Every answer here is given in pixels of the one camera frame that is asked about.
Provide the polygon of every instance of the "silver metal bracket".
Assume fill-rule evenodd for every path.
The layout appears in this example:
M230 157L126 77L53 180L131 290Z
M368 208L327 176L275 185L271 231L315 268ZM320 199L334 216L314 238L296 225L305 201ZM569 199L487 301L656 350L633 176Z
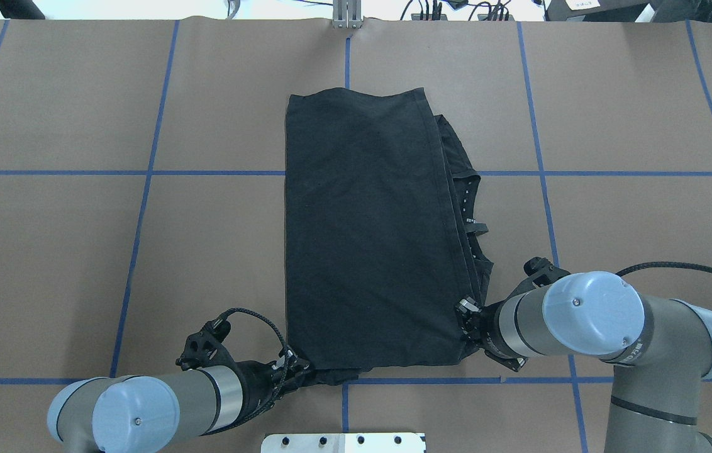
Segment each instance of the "silver metal bracket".
M261 453L425 453L423 433L314 433L268 435Z
M362 28L362 0L333 0L334 28Z

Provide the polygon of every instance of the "gray equipment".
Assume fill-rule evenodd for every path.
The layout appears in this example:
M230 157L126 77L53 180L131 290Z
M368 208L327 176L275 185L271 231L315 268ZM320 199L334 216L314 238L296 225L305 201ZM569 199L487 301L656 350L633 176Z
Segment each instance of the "gray equipment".
M505 301L457 304L470 341L515 371L539 355L584 354L615 365L605 453L712 453L712 436L696 430L701 380L712 378L712 311L640 294L609 272L572 275L543 258L525 270L530 277ZM233 312L275 330L283 347L278 361L233 361L221 344ZM244 309L190 335L177 364L183 372L168 376L69 385L49 408L49 432L66 453L154 453L237 427L314 382L312 364L277 327Z

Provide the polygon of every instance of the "white paper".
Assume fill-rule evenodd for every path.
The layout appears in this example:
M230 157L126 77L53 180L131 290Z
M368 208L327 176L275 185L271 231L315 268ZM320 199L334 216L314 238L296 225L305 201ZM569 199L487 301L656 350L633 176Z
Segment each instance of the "white paper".
M565 0L572 11L580 9L599 8L599 0Z

